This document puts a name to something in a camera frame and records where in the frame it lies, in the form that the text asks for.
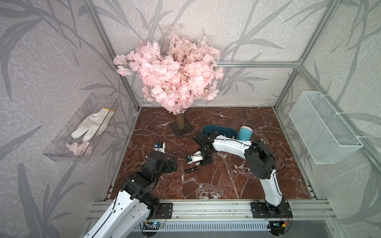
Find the black silver mascara tube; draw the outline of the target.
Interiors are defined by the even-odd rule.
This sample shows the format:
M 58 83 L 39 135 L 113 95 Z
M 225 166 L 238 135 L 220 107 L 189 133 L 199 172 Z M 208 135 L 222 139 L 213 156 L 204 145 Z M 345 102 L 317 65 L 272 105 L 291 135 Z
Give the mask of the black silver mascara tube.
M 184 170 L 184 173 L 187 174 L 187 173 L 190 173 L 190 172 L 193 172 L 193 171 L 196 171 L 196 170 L 198 170 L 198 167 L 192 167 L 192 168 Z

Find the teal plastic storage box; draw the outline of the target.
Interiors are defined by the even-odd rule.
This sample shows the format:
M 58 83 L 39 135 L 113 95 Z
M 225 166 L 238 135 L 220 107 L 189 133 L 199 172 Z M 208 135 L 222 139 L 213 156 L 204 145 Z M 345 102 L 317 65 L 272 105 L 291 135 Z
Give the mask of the teal plastic storage box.
M 202 128 L 201 132 L 207 136 L 213 133 L 218 133 L 218 134 L 224 135 L 227 138 L 237 139 L 238 137 L 238 132 L 233 128 L 218 126 L 218 125 L 211 125 L 211 124 L 205 125 Z

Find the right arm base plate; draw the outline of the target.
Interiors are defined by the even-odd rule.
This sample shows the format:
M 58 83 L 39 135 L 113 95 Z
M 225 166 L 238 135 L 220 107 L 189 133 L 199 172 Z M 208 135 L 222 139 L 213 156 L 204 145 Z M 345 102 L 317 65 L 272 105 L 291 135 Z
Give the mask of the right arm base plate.
M 253 218 L 262 218 L 262 219 L 291 219 L 293 218 L 293 213 L 290 208 L 290 204 L 281 200 L 281 203 L 278 206 L 271 205 L 265 202 L 259 202 L 255 200 L 251 203 L 251 212 Z

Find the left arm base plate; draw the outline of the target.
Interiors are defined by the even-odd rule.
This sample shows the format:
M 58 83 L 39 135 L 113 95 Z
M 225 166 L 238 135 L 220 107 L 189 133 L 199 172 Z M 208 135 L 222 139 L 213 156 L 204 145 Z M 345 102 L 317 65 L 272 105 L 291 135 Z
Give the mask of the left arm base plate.
M 150 210 L 149 219 L 171 219 L 173 213 L 173 203 L 160 202 Z

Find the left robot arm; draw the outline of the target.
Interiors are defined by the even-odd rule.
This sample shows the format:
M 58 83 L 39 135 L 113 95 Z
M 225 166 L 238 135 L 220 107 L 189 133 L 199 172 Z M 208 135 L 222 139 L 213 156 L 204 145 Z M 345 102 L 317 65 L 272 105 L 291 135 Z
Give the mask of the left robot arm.
M 138 224 L 158 215 L 160 201 L 151 192 L 163 174 L 177 169 L 177 157 L 168 159 L 165 143 L 155 143 L 142 168 L 126 177 L 112 204 L 84 237 L 126 238 Z

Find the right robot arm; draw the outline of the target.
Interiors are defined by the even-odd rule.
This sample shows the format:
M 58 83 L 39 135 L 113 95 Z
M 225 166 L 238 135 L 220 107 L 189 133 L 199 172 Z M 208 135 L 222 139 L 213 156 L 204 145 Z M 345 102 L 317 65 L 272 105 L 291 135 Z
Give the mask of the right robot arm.
M 193 137 L 199 145 L 197 152 L 186 157 L 188 164 L 207 165 L 212 162 L 212 154 L 225 152 L 246 160 L 252 174 L 261 182 L 265 193 L 265 204 L 279 208 L 284 202 L 276 177 L 276 161 L 274 155 L 260 140 L 242 141 L 226 137 L 219 133 L 206 135 L 202 132 Z

